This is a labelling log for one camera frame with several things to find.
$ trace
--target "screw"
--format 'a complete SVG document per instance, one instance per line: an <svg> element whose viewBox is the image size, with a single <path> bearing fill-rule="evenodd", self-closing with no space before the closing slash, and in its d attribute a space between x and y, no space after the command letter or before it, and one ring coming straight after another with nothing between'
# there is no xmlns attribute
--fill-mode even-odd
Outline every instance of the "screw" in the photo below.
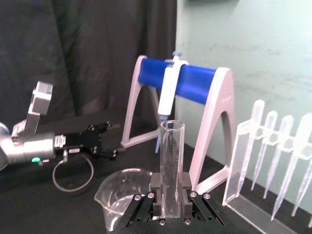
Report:
<svg viewBox="0 0 312 234"><path fill-rule="evenodd" d="M205 199L210 199L211 197L210 197L210 195L208 193L204 193L204 198Z"/></svg>
<svg viewBox="0 0 312 234"><path fill-rule="evenodd" d="M136 201L140 201L140 200L141 200L141 198L142 198L142 197L141 197L141 195L140 195L140 194L135 195L135 200L136 200Z"/></svg>
<svg viewBox="0 0 312 234"><path fill-rule="evenodd" d="M191 197L196 197L196 196L197 196L197 193L194 192L194 191L191 191L190 196L191 196Z"/></svg>
<svg viewBox="0 0 312 234"><path fill-rule="evenodd" d="M164 226L166 224L166 220L165 219L161 219L159 221L160 226Z"/></svg>
<svg viewBox="0 0 312 234"><path fill-rule="evenodd" d="M192 223L192 221L191 221L189 218L186 218L186 219L184 220L184 223L185 223L186 225L190 225L190 224Z"/></svg>
<svg viewBox="0 0 312 234"><path fill-rule="evenodd" d="M147 194L148 198L153 198L154 197L154 193L150 192Z"/></svg>

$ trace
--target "glass test tube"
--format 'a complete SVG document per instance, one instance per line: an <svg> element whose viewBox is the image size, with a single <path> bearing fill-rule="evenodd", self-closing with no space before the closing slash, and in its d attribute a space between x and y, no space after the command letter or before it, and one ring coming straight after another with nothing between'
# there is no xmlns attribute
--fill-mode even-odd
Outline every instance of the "glass test tube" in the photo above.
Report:
<svg viewBox="0 0 312 234"><path fill-rule="evenodd" d="M161 217L178 218L181 213L180 180L183 171L185 124L168 120L161 123L160 190Z"/></svg>

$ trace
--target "black fabric backdrop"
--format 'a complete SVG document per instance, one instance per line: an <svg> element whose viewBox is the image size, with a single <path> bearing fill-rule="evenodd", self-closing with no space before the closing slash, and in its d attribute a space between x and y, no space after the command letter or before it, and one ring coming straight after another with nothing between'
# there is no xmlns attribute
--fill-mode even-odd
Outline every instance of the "black fabric backdrop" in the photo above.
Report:
<svg viewBox="0 0 312 234"><path fill-rule="evenodd" d="M175 39L176 0L2 0L0 121L26 117L38 80L54 84L41 123L125 112L137 57L170 58ZM136 114L149 120L142 96Z"/></svg>

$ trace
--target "blue pipette holder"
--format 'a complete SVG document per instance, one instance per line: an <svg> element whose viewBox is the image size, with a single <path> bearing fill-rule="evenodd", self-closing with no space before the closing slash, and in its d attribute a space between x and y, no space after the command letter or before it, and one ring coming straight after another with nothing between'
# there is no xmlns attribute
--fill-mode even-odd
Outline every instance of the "blue pipette holder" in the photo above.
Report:
<svg viewBox="0 0 312 234"><path fill-rule="evenodd" d="M133 73L128 109L121 145L128 148L158 137L160 121L157 113L158 96L161 90L167 61L139 56ZM153 109L158 125L155 131L130 138L130 130L137 97L143 85L151 91ZM224 182L228 176L235 137L234 84L229 68L205 68L183 65L180 69L175 94L205 105L197 142L190 167L193 190L200 194L210 191ZM206 152L216 123L222 117L226 163L223 169L198 183Z"/></svg>

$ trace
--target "pipette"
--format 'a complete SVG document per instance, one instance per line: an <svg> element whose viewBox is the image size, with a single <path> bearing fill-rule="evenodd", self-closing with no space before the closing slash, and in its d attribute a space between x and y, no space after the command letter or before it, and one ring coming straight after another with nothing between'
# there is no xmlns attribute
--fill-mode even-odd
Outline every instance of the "pipette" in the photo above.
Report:
<svg viewBox="0 0 312 234"><path fill-rule="evenodd" d="M264 196L263 198L266 199L267 194L268 194L268 190L270 188L271 182L274 178L275 175L275 171L277 169L278 163L279 163L279 159L281 157L282 154L282 149L284 147L284 144L287 140L287 137L289 136L291 130L293 127L293 117L291 115L289 116L285 116L282 118L281 121L281 125L279 127L279 131L278 131L278 145L276 147L273 159L272 159L272 163L269 169L269 173L267 176L267 182L266 182L266 186L265 186L265 191L264 191Z"/></svg>
<svg viewBox="0 0 312 234"><path fill-rule="evenodd" d="M249 135L247 148L246 148L246 152L245 152L245 156L244 156L242 170L241 170L239 181L238 181L238 187L237 187L236 195L240 194L240 190L242 189L243 184L244 184L244 180L246 177L247 168L248 168L248 164L249 164L249 160L250 160L250 155L252 153L253 146L254 146L254 138L255 138L255 135L257 133L258 127L261 123L264 106L265 106L265 102L263 100L257 100L253 104L253 111L252 111L252 116L250 119L251 130L250 130L250 135Z"/></svg>
<svg viewBox="0 0 312 234"><path fill-rule="evenodd" d="M254 174L253 174L253 184L251 187L251 190L254 190L255 182L257 181L257 178L259 176L265 151L267 150L268 142L270 141L270 137L274 131L274 127L277 120L277 112L276 111L270 111L265 119L264 123L264 130L263 130L263 139L261 143L261 148L258 154L257 163L255 165Z"/></svg>
<svg viewBox="0 0 312 234"><path fill-rule="evenodd" d="M298 192L298 195L297 195L297 200L296 200L296 203L295 203L293 211L292 211L292 217L295 216L295 214L297 212L297 209L298 209L298 207L299 207L299 205L300 205L304 195L306 194L306 192L308 190L308 187L310 185L311 179L312 179L312 159L309 162L307 171L306 171L306 173L305 173L305 175L303 177L302 183L300 185L299 192Z"/></svg>
<svg viewBox="0 0 312 234"><path fill-rule="evenodd" d="M296 136L293 140L293 152L291 160L288 164L288 168L280 188L279 194L274 204L271 221L274 219L278 209L280 208L285 194L287 192L289 183L292 179L293 172L296 168L298 157L301 155L302 148L308 142L312 131L312 113L304 115L300 121Z"/></svg>

